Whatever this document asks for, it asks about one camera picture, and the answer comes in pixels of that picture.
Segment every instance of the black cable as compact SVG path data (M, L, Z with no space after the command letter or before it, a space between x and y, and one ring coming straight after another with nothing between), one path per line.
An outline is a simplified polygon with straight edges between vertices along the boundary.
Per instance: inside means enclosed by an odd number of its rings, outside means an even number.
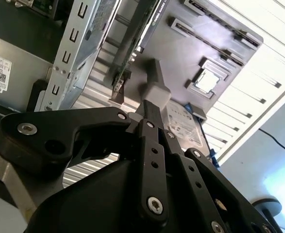
M279 142L277 141L277 139L272 136L271 134L269 134L268 132L262 130L262 129L259 129L261 132L265 133L267 136L270 136L281 148L285 149L285 147Z

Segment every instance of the metal screw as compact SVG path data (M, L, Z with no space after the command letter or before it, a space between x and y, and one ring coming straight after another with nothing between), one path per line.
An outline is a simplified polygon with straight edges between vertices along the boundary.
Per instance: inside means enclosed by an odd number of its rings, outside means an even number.
M175 135L173 135L173 133L168 132L167 134L168 134L168 136L169 136L170 138L175 138Z
M16 8L19 8L19 7L22 7L22 6L24 6L23 4L21 4L20 2L15 2L15 7Z
M151 122L147 122L147 125L151 128L154 128L154 125Z
M198 158L201 157L201 155L200 155L197 151L194 151L194 154L195 154Z
M34 135L37 132L36 126L30 123L19 124L17 126L17 130L24 135Z
M263 229L264 229L267 233L272 233L272 232L270 231L270 229L269 229L266 225L263 225Z
M124 114L122 114L122 113L119 113L119 114L118 114L118 117L121 118L122 120L125 120L125 119L126 119L126 116L124 116Z
M159 199L155 197L150 197L148 199L148 207L149 209L155 213L156 215L160 215L163 212L163 205Z
M224 233L223 228L217 222L212 222L211 223L211 227L212 227L212 229L214 230L215 233Z

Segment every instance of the white wall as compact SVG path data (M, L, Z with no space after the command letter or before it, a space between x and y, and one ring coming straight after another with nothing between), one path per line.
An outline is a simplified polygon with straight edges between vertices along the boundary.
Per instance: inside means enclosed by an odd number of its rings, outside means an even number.
M285 146L285 105L262 127ZM257 131L221 166L222 173L250 201L276 197L283 210L276 217L285 228L285 150Z
M23 233L26 226L18 209L0 199L0 233Z

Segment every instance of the metal sheet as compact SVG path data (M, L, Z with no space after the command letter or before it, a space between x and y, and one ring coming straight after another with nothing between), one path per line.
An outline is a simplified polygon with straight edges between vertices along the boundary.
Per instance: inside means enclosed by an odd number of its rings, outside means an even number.
M75 0L60 43L41 111L58 110L87 58L102 45L119 0Z
M12 62L8 89L0 93L0 104L26 111L33 83L38 79L46 79L52 64L1 39L0 56Z

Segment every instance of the metal bracket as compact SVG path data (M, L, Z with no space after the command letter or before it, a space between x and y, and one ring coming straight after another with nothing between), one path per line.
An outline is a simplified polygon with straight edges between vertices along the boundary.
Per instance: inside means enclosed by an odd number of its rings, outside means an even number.
M41 111L58 110L76 73L80 69L91 70L84 63L102 44L119 3L120 0L74 1Z
M158 128L154 123L142 119L138 127L138 212L144 220L140 227L150 231L163 228L168 221L164 148L158 143Z

